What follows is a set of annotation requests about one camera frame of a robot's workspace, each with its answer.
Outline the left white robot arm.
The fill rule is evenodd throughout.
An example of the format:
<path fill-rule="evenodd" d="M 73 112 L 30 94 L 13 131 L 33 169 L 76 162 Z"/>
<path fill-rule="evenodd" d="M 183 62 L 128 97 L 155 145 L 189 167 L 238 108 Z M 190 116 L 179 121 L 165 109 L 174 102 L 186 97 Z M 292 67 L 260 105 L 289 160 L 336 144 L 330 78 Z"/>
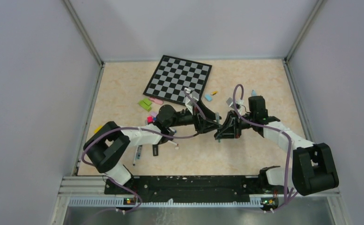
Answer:
<path fill-rule="evenodd" d="M 115 182 L 123 194 L 133 189 L 132 174 L 120 162 L 127 148 L 143 145 L 160 145 L 176 139 L 173 127 L 192 125 L 195 135 L 220 128 L 216 114 L 201 101 L 186 109 L 176 111 L 171 105 L 163 105 L 154 122 L 142 127 L 120 127 L 114 121 L 103 125 L 84 145 L 82 162 Z"/>

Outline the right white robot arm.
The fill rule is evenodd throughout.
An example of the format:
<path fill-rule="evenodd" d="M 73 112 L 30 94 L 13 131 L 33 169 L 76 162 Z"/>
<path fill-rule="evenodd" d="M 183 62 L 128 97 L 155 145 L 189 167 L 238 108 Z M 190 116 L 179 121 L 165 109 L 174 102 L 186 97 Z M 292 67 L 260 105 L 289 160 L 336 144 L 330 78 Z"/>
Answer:
<path fill-rule="evenodd" d="M 261 192 L 271 193 L 276 186 L 283 186 L 287 191 L 295 189 L 306 196 L 339 186 L 330 147 L 297 135 L 277 117 L 269 116 L 264 97 L 249 97 L 247 113 L 241 99 L 228 98 L 226 103 L 232 110 L 215 133 L 215 139 L 238 139 L 243 130 L 252 129 L 287 153 L 285 167 L 260 170 L 258 188 Z"/>

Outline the green ink clear pen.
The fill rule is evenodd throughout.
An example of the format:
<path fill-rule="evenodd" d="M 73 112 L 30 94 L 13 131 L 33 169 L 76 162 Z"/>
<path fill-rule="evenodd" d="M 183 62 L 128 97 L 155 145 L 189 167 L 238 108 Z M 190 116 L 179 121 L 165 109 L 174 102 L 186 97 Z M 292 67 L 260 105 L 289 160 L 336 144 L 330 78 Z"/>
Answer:
<path fill-rule="evenodd" d="M 220 126 L 221 124 L 220 124 L 220 114 L 219 114 L 219 112 L 215 113 L 215 119 L 216 119 L 217 124 Z"/>

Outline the light blue highlighter cap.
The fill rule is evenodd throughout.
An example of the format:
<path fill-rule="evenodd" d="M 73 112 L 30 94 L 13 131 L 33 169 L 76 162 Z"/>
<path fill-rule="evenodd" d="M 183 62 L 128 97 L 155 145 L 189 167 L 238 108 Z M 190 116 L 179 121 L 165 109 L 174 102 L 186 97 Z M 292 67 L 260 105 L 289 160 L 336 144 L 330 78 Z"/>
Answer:
<path fill-rule="evenodd" d="M 213 98 L 211 97 L 211 95 L 208 95 L 208 94 L 206 94 L 206 95 L 204 96 L 204 98 L 205 98 L 208 102 L 211 102 L 211 101 L 213 100 Z"/>

